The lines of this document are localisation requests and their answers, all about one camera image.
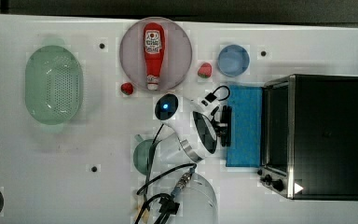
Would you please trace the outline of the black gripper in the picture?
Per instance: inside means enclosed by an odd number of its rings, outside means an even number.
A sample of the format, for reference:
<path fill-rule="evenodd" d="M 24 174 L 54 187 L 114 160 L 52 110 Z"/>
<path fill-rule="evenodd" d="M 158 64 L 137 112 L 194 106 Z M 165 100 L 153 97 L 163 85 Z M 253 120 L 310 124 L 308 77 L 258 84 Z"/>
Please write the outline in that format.
<path fill-rule="evenodd" d="M 220 118 L 216 119 L 215 114 L 217 113 L 217 109 L 213 111 L 212 117 L 212 125 L 213 129 L 215 130 L 216 134 L 219 137 L 223 137 L 227 134 L 227 106 L 224 105 L 222 110 L 220 111 Z"/>

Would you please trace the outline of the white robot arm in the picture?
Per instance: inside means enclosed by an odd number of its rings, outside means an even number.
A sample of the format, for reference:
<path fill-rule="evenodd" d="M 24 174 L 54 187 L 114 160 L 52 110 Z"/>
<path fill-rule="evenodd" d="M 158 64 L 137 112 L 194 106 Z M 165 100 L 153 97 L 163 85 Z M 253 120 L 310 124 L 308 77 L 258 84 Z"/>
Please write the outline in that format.
<path fill-rule="evenodd" d="M 173 93 L 156 101 L 155 118 L 163 125 L 164 134 L 153 145 L 151 176 L 157 181 L 148 194 L 167 194 L 172 200 L 151 203 L 151 223 L 218 224 L 216 193 L 198 171 L 218 148 L 218 135 L 212 125 L 212 113 L 217 107 Z"/>

